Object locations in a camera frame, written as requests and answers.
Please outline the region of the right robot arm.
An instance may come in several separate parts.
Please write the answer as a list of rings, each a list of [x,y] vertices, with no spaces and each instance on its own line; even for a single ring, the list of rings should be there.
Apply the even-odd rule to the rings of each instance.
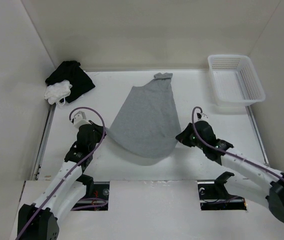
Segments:
[[[215,180],[213,190],[218,197],[249,199],[284,223],[284,172],[250,160],[231,143],[217,138],[204,120],[190,122],[175,138],[185,146],[201,149],[209,160],[230,169]]]

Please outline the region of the grey tank top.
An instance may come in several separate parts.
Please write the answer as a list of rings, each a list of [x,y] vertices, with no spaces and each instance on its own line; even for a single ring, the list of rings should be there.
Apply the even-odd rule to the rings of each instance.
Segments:
[[[172,91],[172,73],[157,73],[143,86],[133,86],[107,135],[143,158],[165,158],[177,144],[180,122]]]

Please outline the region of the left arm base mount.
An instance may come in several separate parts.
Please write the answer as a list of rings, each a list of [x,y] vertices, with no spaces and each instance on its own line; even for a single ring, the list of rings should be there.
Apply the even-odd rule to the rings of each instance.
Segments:
[[[94,182],[90,190],[71,208],[72,211],[107,211],[110,182]]]

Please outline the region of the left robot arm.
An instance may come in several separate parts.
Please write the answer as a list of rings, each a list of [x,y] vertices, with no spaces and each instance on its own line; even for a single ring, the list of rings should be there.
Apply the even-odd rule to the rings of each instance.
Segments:
[[[55,240],[60,223],[80,199],[94,193],[93,179],[84,174],[94,151],[106,136],[104,126],[92,121],[79,127],[77,139],[46,190],[32,203],[24,204],[18,213],[18,240]]]

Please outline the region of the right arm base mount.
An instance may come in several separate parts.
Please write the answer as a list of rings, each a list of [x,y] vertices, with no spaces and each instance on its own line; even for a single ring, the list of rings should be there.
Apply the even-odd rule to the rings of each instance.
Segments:
[[[202,211],[246,211],[245,199],[231,195],[225,184],[234,174],[224,172],[214,180],[201,180],[197,182],[200,209]]]

